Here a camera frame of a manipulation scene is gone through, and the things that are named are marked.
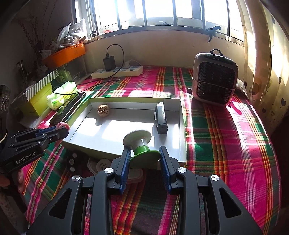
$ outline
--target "beige curtain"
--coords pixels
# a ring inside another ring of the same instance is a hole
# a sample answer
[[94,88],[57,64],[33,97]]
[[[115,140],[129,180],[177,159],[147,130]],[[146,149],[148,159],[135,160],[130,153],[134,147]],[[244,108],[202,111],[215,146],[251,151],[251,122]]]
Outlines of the beige curtain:
[[245,76],[249,99],[269,134],[289,105],[289,41],[258,0],[237,0],[245,35]]

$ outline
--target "green and white spool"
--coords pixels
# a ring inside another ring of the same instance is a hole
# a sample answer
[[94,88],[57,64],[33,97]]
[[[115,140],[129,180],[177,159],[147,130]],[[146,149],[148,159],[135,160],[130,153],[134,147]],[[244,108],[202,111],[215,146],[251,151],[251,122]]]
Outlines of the green and white spool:
[[146,130],[132,131],[124,137],[123,145],[129,146],[134,152],[134,156],[129,162],[131,168],[147,168],[160,159],[161,154],[159,151],[149,149],[147,144],[150,141],[151,133]]

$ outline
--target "striped box lid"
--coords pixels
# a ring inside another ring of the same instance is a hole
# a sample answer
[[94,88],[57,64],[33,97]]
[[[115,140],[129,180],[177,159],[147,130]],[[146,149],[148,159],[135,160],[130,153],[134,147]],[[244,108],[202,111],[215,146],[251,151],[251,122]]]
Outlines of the striped box lid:
[[24,102],[29,102],[37,94],[37,92],[39,92],[43,87],[45,87],[49,82],[51,82],[53,79],[57,78],[58,76],[59,76],[59,73],[58,73],[58,70],[56,69],[50,74],[48,74],[46,77],[42,78],[38,83],[36,83],[28,91],[25,91],[24,93],[19,94],[13,100],[13,102],[15,102],[18,99],[21,99]]

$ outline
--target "window handle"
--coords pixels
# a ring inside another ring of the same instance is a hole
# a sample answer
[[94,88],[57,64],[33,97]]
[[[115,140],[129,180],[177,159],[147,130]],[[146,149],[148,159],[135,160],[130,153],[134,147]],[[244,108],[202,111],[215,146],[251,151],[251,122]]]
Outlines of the window handle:
[[209,39],[208,43],[212,40],[213,33],[215,33],[216,30],[221,30],[221,26],[216,25],[216,26],[214,26],[213,28],[209,28],[209,36],[210,36],[210,39]]

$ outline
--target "tablecloth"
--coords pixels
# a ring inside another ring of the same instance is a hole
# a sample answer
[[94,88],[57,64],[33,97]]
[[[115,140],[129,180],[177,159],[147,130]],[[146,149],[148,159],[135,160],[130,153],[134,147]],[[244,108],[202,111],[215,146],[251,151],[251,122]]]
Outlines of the tablecloth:
[[[144,67],[139,77],[120,78],[88,91],[90,97],[180,99],[186,134],[185,167],[202,176],[219,175],[267,234],[277,222],[281,188],[277,159],[264,126],[240,91],[235,91],[226,108],[196,101],[186,92],[192,85],[191,77],[191,69]],[[98,83],[93,81],[79,88],[84,90]],[[40,128],[49,125],[53,114],[47,116]],[[42,158],[24,168],[29,223],[71,177],[66,169],[65,151],[63,146],[54,148],[51,144]],[[160,171],[145,170],[142,182],[128,185],[123,195],[112,196],[111,200],[115,234],[175,234],[178,197],[167,194]]]

